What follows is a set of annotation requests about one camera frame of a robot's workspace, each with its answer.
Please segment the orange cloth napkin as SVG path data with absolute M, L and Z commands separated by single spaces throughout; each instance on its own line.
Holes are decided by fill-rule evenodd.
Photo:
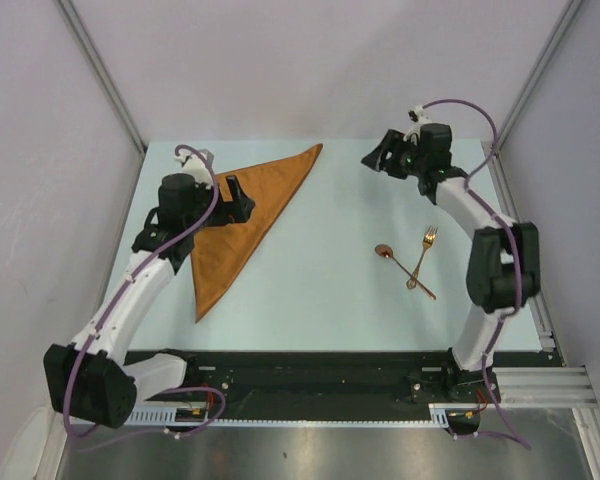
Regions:
M 195 236 L 191 266 L 196 322 L 227 293 L 300 189 L 322 149 L 319 143 L 291 157 L 218 175 L 221 181 L 237 177 L 246 195 L 255 201 L 255 208 L 244 224 L 206 228 Z

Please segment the gold fork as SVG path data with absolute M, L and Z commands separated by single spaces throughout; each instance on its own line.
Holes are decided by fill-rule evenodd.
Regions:
M 429 226 L 422 239 L 422 251 L 419 260 L 412 272 L 409 280 L 406 282 L 406 286 L 409 290 L 415 289 L 418 286 L 419 274 L 422 266 L 422 262 L 428 250 L 433 246 L 438 232 L 437 226 Z

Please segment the copper spoon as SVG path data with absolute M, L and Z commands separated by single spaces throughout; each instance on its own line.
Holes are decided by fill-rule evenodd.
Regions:
M 393 261 L 397 265 L 397 267 L 404 274 L 407 275 L 406 285 L 408 289 L 414 290 L 418 288 L 421 291 L 423 291 L 431 300 L 435 301 L 437 299 L 437 296 L 429 288 L 422 284 L 418 279 L 415 279 L 413 274 L 409 270 L 407 270 L 406 267 L 402 265 L 398 259 L 395 258 L 393 249 L 389 245 L 378 244 L 374 247 L 374 251 L 378 256 Z

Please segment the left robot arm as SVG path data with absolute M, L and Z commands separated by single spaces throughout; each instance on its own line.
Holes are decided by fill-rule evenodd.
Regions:
M 53 344 L 43 358 L 53 409 L 66 424 L 74 419 L 121 427 L 135 405 L 165 392 L 187 400 L 201 387 L 200 374 L 179 353 L 156 353 L 128 365 L 130 344 L 161 291 L 175 278 L 194 249 L 194 237 L 209 227 L 249 220 L 255 202 L 239 179 L 219 185 L 188 173 L 165 176 L 158 204 L 131 246 L 128 265 L 112 296 L 66 346 Z

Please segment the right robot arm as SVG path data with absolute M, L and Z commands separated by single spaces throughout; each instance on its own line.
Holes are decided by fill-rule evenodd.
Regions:
M 414 176 L 419 193 L 444 210 L 472 241 L 466 288 L 472 302 L 459 340 L 451 348 L 456 367 L 443 373 L 441 388 L 453 401 L 477 389 L 473 372 L 489 368 L 507 319 L 540 291 L 539 232 L 496 211 L 452 165 L 448 125 L 426 123 L 410 133 L 390 129 L 361 163 L 404 180 Z

